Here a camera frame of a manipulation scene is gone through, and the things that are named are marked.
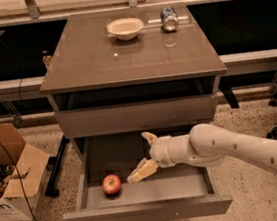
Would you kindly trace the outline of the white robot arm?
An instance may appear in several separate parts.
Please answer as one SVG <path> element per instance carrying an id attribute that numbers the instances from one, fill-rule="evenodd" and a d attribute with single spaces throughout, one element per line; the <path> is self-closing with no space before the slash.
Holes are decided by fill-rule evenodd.
<path id="1" fill-rule="evenodd" d="M 194 167 L 216 166 L 226 156 L 277 174 L 277 140 L 235 133 L 211 124 L 197 124 L 188 135 L 159 137 L 143 132 L 149 143 L 144 158 L 128 176 L 131 184 L 151 176 L 158 168 L 187 164 Z"/>

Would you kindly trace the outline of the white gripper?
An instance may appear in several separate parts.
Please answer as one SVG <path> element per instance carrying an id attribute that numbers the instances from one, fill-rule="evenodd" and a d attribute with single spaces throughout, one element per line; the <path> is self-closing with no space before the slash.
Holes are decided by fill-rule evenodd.
<path id="1" fill-rule="evenodd" d="M 136 166 L 136 169 L 129 175 L 127 181 L 130 184 L 142 181 L 157 171 L 158 167 L 167 168 L 175 166 L 170 155 L 170 136 L 158 137 L 150 132 L 142 132 L 142 137 L 150 145 L 150 156 L 148 160 L 143 158 Z"/>

